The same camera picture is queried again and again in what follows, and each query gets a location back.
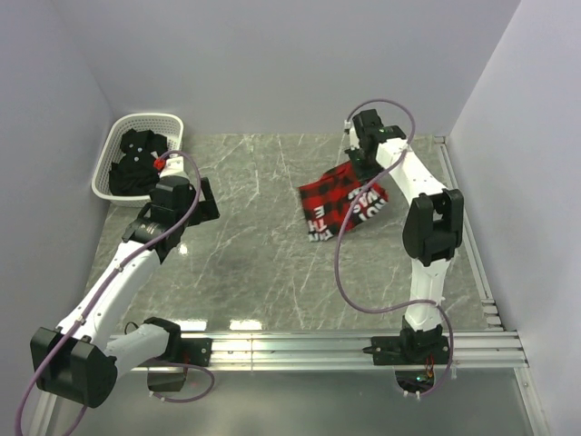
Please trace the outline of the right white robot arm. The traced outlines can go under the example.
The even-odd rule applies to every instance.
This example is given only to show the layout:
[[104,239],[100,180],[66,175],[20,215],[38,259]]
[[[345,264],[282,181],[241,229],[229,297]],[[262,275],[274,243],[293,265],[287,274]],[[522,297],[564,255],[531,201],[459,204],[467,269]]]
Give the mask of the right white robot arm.
[[409,206],[402,242],[411,260],[411,284],[399,336],[401,355],[418,363],[437,349],[449,352],[452,341],[443,335],[441,303],[448,267],[462,243],[463,194],[440,182],[404,139],[372,147],[359,140],[348,152],[373,175],[372,183],[390,175]]

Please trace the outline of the red black plaid shirt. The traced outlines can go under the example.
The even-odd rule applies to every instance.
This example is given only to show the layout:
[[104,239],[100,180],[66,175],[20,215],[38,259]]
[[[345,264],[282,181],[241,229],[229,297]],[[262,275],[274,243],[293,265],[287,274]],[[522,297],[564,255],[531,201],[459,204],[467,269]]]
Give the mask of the red black plaid shirt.
[[[317,182],[298,188],[310,242],[325,242],[340,233],[350,205],[362,186],[352,163],[345,162],[328,170]],[[358,199],[345,231],[373,218],[388,200],[385,189],[375,183]]]

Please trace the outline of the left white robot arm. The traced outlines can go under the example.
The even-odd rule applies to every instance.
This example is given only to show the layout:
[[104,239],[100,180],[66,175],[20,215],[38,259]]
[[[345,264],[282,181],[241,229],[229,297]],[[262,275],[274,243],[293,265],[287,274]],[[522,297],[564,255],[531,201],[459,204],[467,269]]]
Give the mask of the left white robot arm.
[[122,337],[112,334],[135,294],[180,244],[184,231],[219,216],[207,178],[198,186],[183,176],[161,178],[91,291],[56,328],[40,328],[33,335],[35,386],[97,408],[122,376],[146,362],[206,371],[212,339],[188,342],[176,322],[150,317]]

